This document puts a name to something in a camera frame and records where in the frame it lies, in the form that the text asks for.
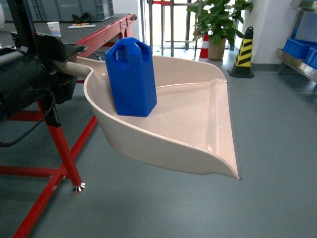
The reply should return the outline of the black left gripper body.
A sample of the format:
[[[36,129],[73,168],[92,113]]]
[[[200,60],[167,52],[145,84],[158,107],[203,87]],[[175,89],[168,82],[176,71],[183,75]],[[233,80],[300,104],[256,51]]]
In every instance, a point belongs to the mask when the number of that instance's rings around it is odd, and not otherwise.
[[[77,77],[58,72],[55,61],[66,62],[87,47],[37,35],[31,48],[17,41],[0,50],[0,120],[5,121],[36,101],[50,113],[54,104],[72,99]]]

